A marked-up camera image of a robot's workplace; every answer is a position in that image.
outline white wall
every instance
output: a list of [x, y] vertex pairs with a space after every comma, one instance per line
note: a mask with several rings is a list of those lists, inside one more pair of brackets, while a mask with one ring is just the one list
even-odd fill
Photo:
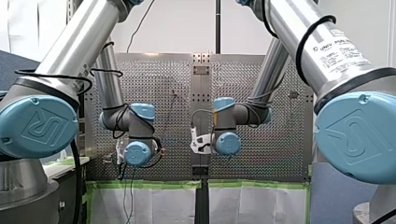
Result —
[[[117, 52], [126, 52], [151, 0], [134, 7], [129, 18], [118, 24], [112, 38]], [[130, 52], [192, 53], [215, 51], [215, 0], [157, 0]], [[221, 53], [265, 54], [271, 41], [265, 27], [248, 7], [234, 0], [221, 1]]]
[[66, 26], [65, 0], [0, 0], [0, 50], [41, 61]]

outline light blue joint cap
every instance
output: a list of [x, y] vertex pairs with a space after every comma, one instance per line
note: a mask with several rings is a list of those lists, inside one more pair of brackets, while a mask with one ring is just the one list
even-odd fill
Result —
[[155, 119], [154, 105], [134, 103], [131, 104], [131, 109], [143, 119]]
[[220, 112], [221, 110], [225, 110], [235, 105], [235, 100], [233, 97], [220, 97], [213, 102], [213, 109], [216, 112]]
[[151, 150], [142, 142], [132, 142], [125, 148], [125, 160], [128, 165], [142, 166], [149, 162]]
[[99, 115], [99, 125], [103, 128], [103, 129], [107, 129], [106, 125], [103, 123], [103, 111], [100, 113]]
[[396, 184], [396, 97], [350, 92], [327, 103], [316, 121], [318, 147], [340, 172], [363, 182]]
[[265, 118], [263, 123], [268, 123], [271, 121], [271, 119], [272, 119], [272, 108], [270, 107], [268, 108], [267, 118]]
[[236, 3], [242, 6], [246, 6], [249, 3], [249, 1], [250, 0], [236, 0]]
[[132, 4], [134, 5], [140, 5], [142, 4], [145, 0], [129, 0]]
[[216, 142], [216, 151], [222, 155], [234, 155], [241, 150], [241, 139], [235, 133], [224, 133]]
[[0, 150], [14, 158], [45, 158], [65, 149], [77, 130], [76, 112], [64, 100], [22, 98], [0, 111]]

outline ur robot logo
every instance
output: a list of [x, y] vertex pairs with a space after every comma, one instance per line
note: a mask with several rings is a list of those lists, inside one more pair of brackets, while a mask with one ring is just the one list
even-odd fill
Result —
[[48, 109], [38, 108], [21, 136], [43, 145], [55, 146], [67, 126], [67, 119]]

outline perforated metal panel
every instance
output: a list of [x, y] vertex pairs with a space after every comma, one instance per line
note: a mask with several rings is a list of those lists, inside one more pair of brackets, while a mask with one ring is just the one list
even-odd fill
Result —
[[[167, 148], [161, 162], [150, 169], [138, 169], [136, 178], [191, 179], [191, 61], [190, 55], [118, 55], [118, 67], [124, 73], [121, 87], [125, 103], [143, 102], [155, 105], [154, 135], [160, 137]], [[93, 95], [97, 96], [95, 88], [93, 91]], [[94, 144], [97, 148], [97, 159], [89, 167], [88, 178], [114, 179], [118, 175], [117, 166], [114, 164], [116, 140], [112, 139], [110, 131], [105, 131], [97, 122], [101, 112], [98, 97], [92, 103], [92, 131], [96, 139]], [[112, 163], [104, 162], [104, 156], [112, 158]], [[126, 174], [131, 176], [132, 169], [128, 168]]]
[[[231, 96], [244, 102], [260, 73], [263, 57], [213, 56], [212, 96]], [[298, 92], [291, 98], [290, 92]], [[304, 181], [310, 158], [313, 95], [297, 76], [294, 64], [286, 71], [272, 103], [272, 121], [258, 129], [239, 126], [241, 153], [212, 156], [210, 178], [254, 178]]]
[[[157, 166], [139, 169], [136, 178], [191, 179], [192, 60], [190, 54], [118, 55], [119, 69], [124, 72], [121, 86], [126, 103], [156, 106], [155, 135], [161, 137], [167, 148], [166, 156]], [[253, 88], [262, 60], [262, 56], [210, 55], [212, 99], [232, 96], [243, 102]], [[291, 91], [299, 93], [297, 99], [289, 98]], [[86, 97], [87, 126], [92, 126], [92, 130], [86, 131], [87, 138], [93, 138], [87, 139], [87, 144], [92, 145], [87, 148], [94, 148], [97, 156], [87, 175], [89, 179], [114, 179], [118, 174], [114, 164], [116, 141], [97, 122], [101, 111], [97, 95], [93, 88]], [[311, 91], [297, 77], [294, 66], [290, 66], [273, 103], [273, 121], [257, 130], [238, 127], [241, 154], [232, 158], [212, 156], [210, 178], [305, 181], [311, 155], [312, 100]]]

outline white paper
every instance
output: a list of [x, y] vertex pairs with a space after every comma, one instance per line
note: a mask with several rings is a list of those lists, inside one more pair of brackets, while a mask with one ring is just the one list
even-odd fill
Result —
[[151, 224], [194, 224], [194, 216], [195, 189], [154, 189], [152, 191]]
[[38, 57], [38, 14], [36, 0], [8, 2], [10, 52], [32, 60]]
[[306, 190], [277, 189], [275, 224], [305, 223]]
[[210, 224], [237, 224], [240, 188], [209, 189]]
[[[125, 190], [125, 210], [131, 211], [129, 185]], [[193, 224], [195, 189], [133, 189], [131, 224]], [[95, 189], [92, 195], [91, 223], [126, 223], [124, 189]]]
[[66, 26], [67, 1], [38, 0], [38, 60], [42, 61]]
[[8, 0], [0, 0], [0, 50], [9, 52]]
[[273, 224], [276, 189], [242, 187], [240, 206], [238, 224]]

